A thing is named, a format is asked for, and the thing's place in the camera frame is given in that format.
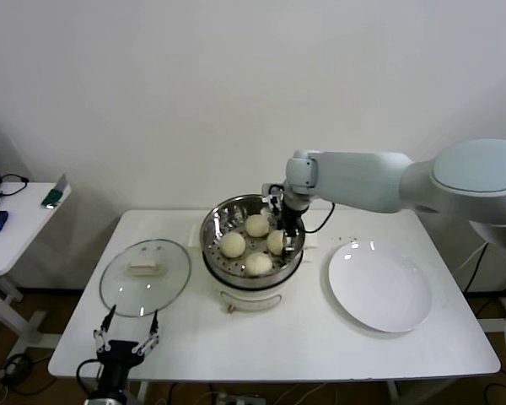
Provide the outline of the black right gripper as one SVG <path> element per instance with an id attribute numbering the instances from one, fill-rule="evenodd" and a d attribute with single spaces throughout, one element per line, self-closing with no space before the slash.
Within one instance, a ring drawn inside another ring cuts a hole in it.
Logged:
<path id="1" fill-rule="evenodd" d="M 278 200 L 276 196 L 271 196 L 271 210 L 274 216 L 279 215 Z M 302 229 L 299 226 L 301 216 L 304 210 L 290 208 L 285 202 L 282 202 L 281 215 L 279 219 L 279 229 L 283 230 L 282 254 L 290 254 L 295 251 L 296 235 Z"/>

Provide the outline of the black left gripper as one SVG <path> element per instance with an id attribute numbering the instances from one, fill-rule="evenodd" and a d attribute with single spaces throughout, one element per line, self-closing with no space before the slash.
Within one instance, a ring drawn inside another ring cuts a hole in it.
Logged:
<path id="1" fill-rule="evenodd" d="M 103 393 L 121 392 L 126 388 L 128 376 L 132 368 L 144 361 L 144 355 L 159 344 L 158 312 L 155 311 L 149 328 L 147 339 L 137 346 L 133 341 L 110 340 L 107 337 L 110 324 L 116 312 L 113 305 L 104 317 L 99 329 L 95 329 L 93 337 L 97 353 L 97 360 L 103 366 L 98 383 L 98 391 Z"/>

